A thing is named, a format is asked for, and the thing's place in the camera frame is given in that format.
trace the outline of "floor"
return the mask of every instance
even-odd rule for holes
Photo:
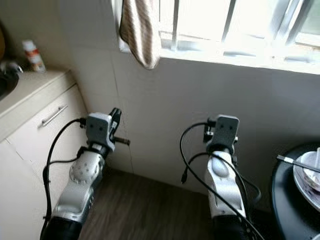
[[[113,170],[100,183],[79,239],[212,240],[208,198]]]

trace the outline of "countertop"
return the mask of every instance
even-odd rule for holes
[[[69,70],[20,73],[16,88],[0,100],[0,142],[74,84]]]

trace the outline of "round table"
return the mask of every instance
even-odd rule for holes
[[[320,142],[295,147],[285,156],[297,159],[309,151],[317,151]],[[320,212],[299,192],[293,166],[279,161],[272,174],[272,209],[283,239],[311,240],[320,233]]]

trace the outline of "white bottle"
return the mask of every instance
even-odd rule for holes
[[[31,63],[32,69],[35,72],[43,73],[46,71],[44,61],[42,60],[39,50],[32,40],[22,41],[23,49],[25,51],[26,57]]]

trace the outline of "metal handle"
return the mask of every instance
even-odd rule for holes
[[[58,107],[58,111],[56,111],[52,116],[50,116],[47,120],[42,120],[40,127],[47,126],[53,119],[55,119],[60,113],[62,113],[66,108],[68,107],[68,104],[64,106]]]

